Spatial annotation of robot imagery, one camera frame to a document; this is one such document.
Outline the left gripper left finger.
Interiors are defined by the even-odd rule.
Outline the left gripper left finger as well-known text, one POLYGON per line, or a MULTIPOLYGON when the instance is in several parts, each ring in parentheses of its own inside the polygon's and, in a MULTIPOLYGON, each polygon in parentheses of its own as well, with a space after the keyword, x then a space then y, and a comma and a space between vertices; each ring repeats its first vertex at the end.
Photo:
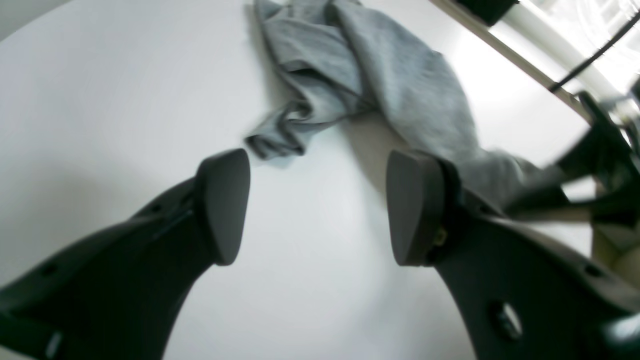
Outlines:
POLYGON ((238 257, 249 194, 246 150, 205 158, 2 287, 1 346, 35 360, 161 360, 193 285, 238 257))

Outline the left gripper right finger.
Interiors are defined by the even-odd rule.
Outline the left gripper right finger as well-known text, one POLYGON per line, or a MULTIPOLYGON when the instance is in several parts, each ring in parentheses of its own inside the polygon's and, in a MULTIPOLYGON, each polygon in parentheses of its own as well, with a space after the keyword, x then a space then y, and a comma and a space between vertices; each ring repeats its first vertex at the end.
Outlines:
POLYGON ((437 271, 478 360, 639 358, 638 290, 505 218, 449 161, 392 151, 386 202, 395 261, 437 271))

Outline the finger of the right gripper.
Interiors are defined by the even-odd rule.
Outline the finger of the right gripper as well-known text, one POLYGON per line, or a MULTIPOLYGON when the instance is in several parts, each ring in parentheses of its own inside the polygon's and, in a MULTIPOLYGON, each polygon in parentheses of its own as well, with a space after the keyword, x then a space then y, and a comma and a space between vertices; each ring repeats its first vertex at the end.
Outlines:
POLYGON ((525 187, 505 203, 505 216, 516 221, 592 221, 594 210, 574 203, 560 186, 525 187))

